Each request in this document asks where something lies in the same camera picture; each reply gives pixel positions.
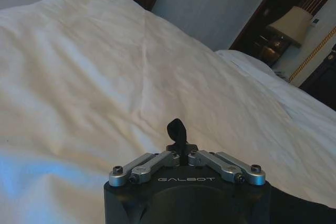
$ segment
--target lampshade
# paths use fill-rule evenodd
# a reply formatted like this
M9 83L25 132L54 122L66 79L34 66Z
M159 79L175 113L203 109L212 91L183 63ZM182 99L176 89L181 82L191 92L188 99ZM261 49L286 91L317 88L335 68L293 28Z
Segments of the lampshade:
M300 47L305 40L306 31L312 17L306 10L294 6L280 19L268 25L267 28L291 40L294 45Z

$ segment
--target screw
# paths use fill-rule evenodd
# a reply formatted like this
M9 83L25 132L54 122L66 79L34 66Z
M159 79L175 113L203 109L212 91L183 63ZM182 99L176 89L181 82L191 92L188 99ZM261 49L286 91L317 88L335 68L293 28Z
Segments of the screw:
M138 184L139 183L139 177L138 175L136 174L132 174L129 178L129 181L132 183L132 184Z
M236 173L234 181L236 184L242 184L245 182L245 178L242 173Z
M114 175L120 175L120 174L122 174L123 169L122 169L122 166L117 165L117 166L115 166L115 167L113 168L112 171L113 171L113 174L114 174Z
M251 165L251 172L261 173L261 166L260 165Z

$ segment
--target door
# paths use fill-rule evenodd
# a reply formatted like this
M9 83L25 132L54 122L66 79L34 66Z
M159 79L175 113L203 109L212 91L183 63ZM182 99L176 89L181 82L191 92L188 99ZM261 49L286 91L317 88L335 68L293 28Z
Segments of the door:
M336 111L336 44L300 89Z

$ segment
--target silver metal bar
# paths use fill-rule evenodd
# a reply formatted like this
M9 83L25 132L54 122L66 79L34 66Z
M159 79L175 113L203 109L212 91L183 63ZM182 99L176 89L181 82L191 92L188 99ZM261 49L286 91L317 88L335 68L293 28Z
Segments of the silver metal bar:
M235 184L241 184L244 182L244 176L241 172L242 170L238 166L228 164L207 151L201 150L190 153L188 155L188 162L190 165L194 166L209 166L218 172L225 181Z
M163 166L171 167L180 164L180 157L176 153L164 151L149 160L141 166L132 169L130 182L134 184L142 184L151 180L152 174Z
M118 173L114 173L111 171L109 173L109 184L111 186L122 186L124 185L132 172L132 169L138 165L142 165L146 163L148 160L155 157L152 153L145 153L142 156L138 157L137 159L133 160L132 162L128 163L124 167L119 166L120 170Z
M217 152L215 156L225 162L228 162L229 164L240 167L249 184L262 186L265 183L266 174L263 170L261 170L260 166L259 169L254 169L253 166L249 166L248 164L226 154L225 152Z

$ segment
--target bed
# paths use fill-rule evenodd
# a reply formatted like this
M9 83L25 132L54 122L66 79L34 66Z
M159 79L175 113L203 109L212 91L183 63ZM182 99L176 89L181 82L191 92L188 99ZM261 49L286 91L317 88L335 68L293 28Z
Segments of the bed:
M200 149L336 207L336 112L133 0L0 11L0 108L2 223L104 223L112 166L164 150L174 118Z

